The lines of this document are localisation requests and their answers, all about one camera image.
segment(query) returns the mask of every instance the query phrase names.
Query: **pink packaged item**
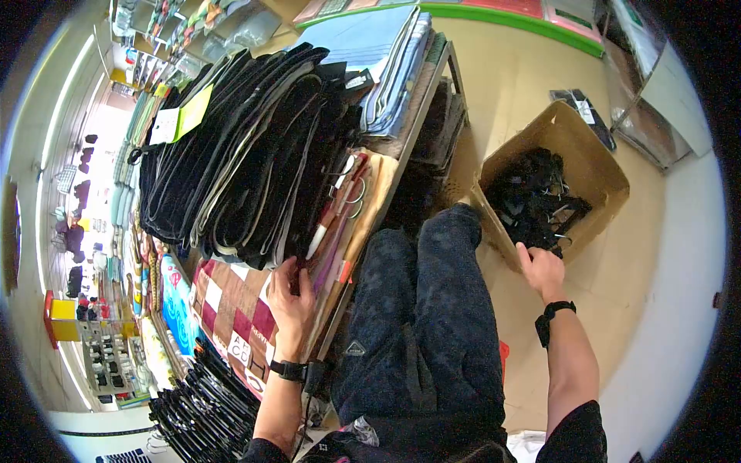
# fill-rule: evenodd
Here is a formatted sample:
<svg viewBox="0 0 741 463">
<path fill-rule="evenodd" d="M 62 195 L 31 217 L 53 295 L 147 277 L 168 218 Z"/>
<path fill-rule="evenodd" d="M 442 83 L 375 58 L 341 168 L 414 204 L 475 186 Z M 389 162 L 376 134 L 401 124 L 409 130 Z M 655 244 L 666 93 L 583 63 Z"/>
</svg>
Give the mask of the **pink packaged item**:
<svg viewBox="0 0 741 463">
<path fill-rule="evenodd" d="M 463 0 L 461 4 L 543 19 L 543 7 L 540 0 Z"/>
<path fill-rule="evenodd" d="M 545 20 L 556 26 L 572 30 L 577 34 L 588 37 L 598 44 L 602 43 L 602 36 L 592 18 L 583 18 L 567 10 L 554 6 L 552 1 L 545 1 Z"/>
</svg>

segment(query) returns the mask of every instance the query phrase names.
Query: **price tag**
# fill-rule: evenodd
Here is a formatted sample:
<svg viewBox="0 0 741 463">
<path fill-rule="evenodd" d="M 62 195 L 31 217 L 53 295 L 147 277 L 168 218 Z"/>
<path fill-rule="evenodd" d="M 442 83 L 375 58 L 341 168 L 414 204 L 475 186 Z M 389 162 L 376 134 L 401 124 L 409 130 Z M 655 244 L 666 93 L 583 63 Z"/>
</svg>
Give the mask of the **price tag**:
<svg viewBox="0 0 741 463">
<path fill-rule="evenodd" d="M 152 138 L 150 144 L 172 143 L 178 130 L 178 119 L 180 108 L 161 110 L 157 113 L 152 127 Z"/>
<path fill-rule="evenodd" d="M 157 90 L 154 90 L 154 96 L 164 97 L 169 89 L 165 84 L 157 85 Z"/>
<path fill-rule="evenodd" d="M 584 119 L 584 122 L 594 125 L 594 117 L 592 116 L 592 110 L 589 109 L 589 102 L 586 100 L 576 101 L 576 107 L 579 108 L 579 114 Z"/>
<path fill-rule="evenodd" d="M 211 91 L 213 84 L 204 88 L 193 97 L 184 107 L 180 108 L 180 119 L 178 120 L 178 131 L 175 140 L 180 139 L 183 135 L 190 132 L 203 120 L 206 114 L 208 102 L 211 100 Z"/>
</svg>

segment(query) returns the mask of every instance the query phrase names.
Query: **right hand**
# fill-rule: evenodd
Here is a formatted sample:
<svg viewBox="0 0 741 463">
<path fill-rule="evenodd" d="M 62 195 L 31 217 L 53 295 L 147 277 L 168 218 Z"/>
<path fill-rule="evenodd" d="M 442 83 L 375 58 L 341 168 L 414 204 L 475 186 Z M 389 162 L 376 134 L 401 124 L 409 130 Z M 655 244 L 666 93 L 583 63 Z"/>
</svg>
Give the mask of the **right hand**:
<svg viewBox="0 0 741 463">
<path fill-rule="evenodd" d="M 543 302 L 548 305 L 551 302 L 565 301 L 563 279 L 566 269 L 563 261 L 551 251 L 539 247 L 527 249 L 523 243 L 517 243 L 516 248 L 522 274 Z"/>
<path fill-rule="evenodd" d="M 290 281 L 298 273 L 300 296 L 290 292 Z M 300 272 L 296 257 L 283 262 L 273 270 L 268 286 L 268 306 L 278 327 L 276 355 L 280 360 L 295 362 L 302 349 L 306 335 L 311 330 L 316 297 L 306 269 Z"/>
</svg>

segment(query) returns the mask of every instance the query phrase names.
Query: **person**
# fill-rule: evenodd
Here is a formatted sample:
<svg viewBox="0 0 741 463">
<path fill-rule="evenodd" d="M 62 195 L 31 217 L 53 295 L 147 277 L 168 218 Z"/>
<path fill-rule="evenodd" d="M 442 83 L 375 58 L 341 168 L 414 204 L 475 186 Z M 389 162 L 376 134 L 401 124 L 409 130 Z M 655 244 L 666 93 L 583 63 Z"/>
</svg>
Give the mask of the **person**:
<svg viewBox="0 0 741 463">
<path fill-rule="evenodd" d="M 380 230 L 367 257 L 348 325 L 348 347 L 331 388 L 341 428 L 302 462 L 515 462 L 506 447 L 502 363 L 494 308 L 476 262 L 480 216 L 461 201 L 428 219 L 416 249 Z M 538 462 L 603 462 L 599 368 L 563 290 L 553 253 L 518 243 L 522 273 L 546 307 L 548 424 Z M 273 272 L 268 302 L 279 329 L 275 361 L 297 363 L 312 321 L 306 270 L 290 291 L 296 259 Z M 268 376 L 253 439 L 241 460 L 288 462 L 302 418 L 302 385 Z"/>
</svg>

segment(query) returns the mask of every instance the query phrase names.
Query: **black wristwatch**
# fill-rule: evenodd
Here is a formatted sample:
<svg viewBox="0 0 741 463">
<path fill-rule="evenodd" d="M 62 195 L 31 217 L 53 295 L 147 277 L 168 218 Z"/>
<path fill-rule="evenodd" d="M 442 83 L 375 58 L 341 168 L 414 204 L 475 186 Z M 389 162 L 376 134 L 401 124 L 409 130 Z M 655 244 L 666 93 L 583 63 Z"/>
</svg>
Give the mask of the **black wristwatch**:
<svg viewBox="0 0 741 463">
<path fill-rule="evenodd" d="M 308 369 L 309 364 L 307 363 L 293 363 L 285 360 L 280 363 L 275 360 L 270 362 L 271 371 L 278 373 L 281 378 L 293 382 L 305 382 Z"/>
<path fill-rule="evenodd" d="M 535 321 L 535 331 L 538 332 L 540 338 L 540 345 L 548 349 L 548 344 L 551 342 L 551 320 L 556 316 L 556 312 L 561 309 L 572 309 L 576 313 L 576 306 L 574 301 L 558 301 L 551 302 L 545 306 L 543 314 L 538 317 Z"/>
</svg>

